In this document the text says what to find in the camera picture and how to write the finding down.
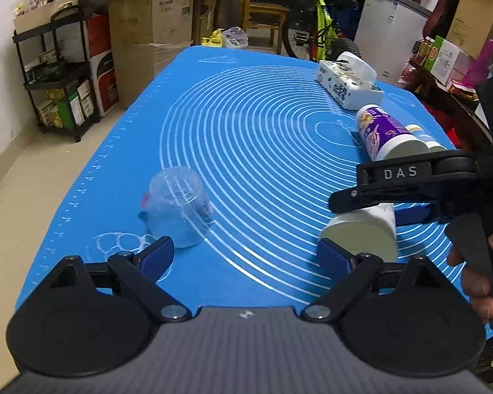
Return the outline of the person's right hand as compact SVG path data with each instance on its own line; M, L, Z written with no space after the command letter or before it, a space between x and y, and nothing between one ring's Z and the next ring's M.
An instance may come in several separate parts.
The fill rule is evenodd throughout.
M489 237L488 242L493 249L493 234ZM472 271L467 264L461 273L461 287L464 294L468 295L471 306L482 319L483 324L485 325L493 319L493 297L490 296L492 283L489 279Z

